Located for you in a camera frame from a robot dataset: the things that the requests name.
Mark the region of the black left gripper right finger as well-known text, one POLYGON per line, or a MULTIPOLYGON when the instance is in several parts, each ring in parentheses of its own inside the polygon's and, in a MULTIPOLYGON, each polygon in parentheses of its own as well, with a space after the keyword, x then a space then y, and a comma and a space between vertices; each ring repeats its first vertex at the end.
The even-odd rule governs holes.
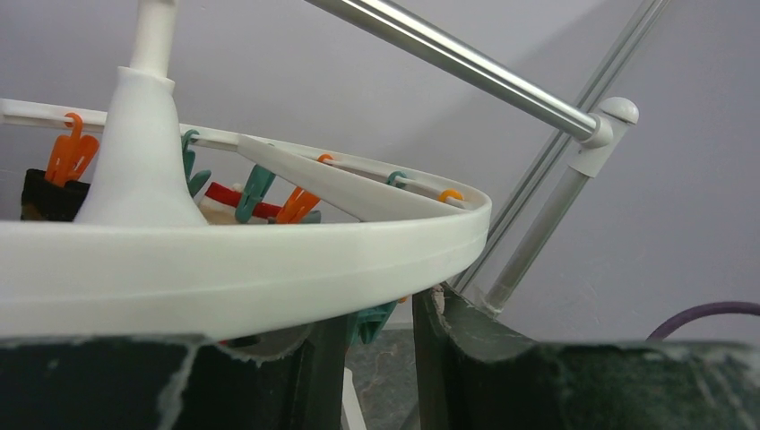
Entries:
POLYGON ((532 340, 448 288, 411 300, 424 429, 756 429, 759 350, 532 340))

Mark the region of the white round clip hanger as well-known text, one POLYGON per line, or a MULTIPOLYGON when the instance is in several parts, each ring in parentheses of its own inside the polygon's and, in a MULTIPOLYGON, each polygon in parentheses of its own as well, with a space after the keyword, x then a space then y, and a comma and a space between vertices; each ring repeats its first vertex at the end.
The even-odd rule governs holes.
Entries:
POLYGON ((4 336, 202 333, 218 340, 349 314, 470 266, 492 203, 480 190, 395 166, 248 135, 226 151, 348 213, 351 223, 219 226, 191 198, 168 78, 177 3, 138 4, 134 52, 106 113, 91 188, 71 222, 1 225, 4 336))

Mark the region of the argyle brown yellow sock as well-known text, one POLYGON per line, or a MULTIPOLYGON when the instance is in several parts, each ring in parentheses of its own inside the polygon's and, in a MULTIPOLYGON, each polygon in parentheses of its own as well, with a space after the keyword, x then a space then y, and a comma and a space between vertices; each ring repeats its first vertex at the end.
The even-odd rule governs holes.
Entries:
POLYGON ((80 181, 55 185, 45 179, 44 170, 30 168, 24 177, 20 220, 72 222, 90 187, 80 181))

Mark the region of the teal clothes clip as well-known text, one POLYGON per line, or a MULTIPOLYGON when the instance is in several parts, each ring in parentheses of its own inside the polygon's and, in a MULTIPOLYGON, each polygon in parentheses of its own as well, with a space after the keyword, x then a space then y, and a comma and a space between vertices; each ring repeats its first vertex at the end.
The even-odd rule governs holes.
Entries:
POLYGON ((252 168, 235 209, 234 216, 238 223, 246 224, 252 218, 255 206, 263 201, 275 178, 273 172, 261 165, 252 168))

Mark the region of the red white santa sock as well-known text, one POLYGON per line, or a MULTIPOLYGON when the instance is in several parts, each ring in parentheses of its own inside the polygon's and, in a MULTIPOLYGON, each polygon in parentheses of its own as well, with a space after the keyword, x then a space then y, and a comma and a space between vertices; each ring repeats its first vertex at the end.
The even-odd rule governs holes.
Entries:
MULTIPOLYGON (((211 182, 197 203, 198 209, 211 225, 237 225, 236 209, 242 197, 241 184, 231 187, 217 182, 211 182)), ((268 224, 280 212, 281 206, 266 202, 257 203, 251 218, 246 222, 250 225, 268 224)))

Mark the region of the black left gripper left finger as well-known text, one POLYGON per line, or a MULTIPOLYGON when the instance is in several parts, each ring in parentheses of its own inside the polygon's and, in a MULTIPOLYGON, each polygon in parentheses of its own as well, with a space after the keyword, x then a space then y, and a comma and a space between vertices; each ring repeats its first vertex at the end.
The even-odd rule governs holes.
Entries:
POLYGON ((336 429, 349 320, 1 341, 4 429, 336 429))

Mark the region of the white metal drying rack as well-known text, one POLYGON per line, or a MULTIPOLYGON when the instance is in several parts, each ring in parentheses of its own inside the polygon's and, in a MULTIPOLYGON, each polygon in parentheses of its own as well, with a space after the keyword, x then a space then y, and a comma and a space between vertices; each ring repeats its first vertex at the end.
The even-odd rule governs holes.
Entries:
MULTIPOLYGON (((636 1, 409 1, 407 7, 517 75, 580 106, 600 81, 636 1)), ((474 186, 504 224, 545 151, 551 126, 352 24, 310 7, 326 26, 347 86, 341 149, 474 186)))

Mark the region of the orange clothes clip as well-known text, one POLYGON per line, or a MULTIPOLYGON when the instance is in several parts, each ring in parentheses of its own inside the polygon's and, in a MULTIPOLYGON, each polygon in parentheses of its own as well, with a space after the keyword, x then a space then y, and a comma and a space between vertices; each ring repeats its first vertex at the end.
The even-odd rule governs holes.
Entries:
POLYGON ((46 181, 57 186, 78 181, 99 150, 99 140, 82 133, 83 121, 79 115, 70 112, 65 117, 69 118, 65 125, 71 133, 56 138, 44 174, 46 181))
POLYGON ((299 223, 320 201, 318 196, 301 187, 296 187, 281 206, 275 221, 277 224, 299 223))

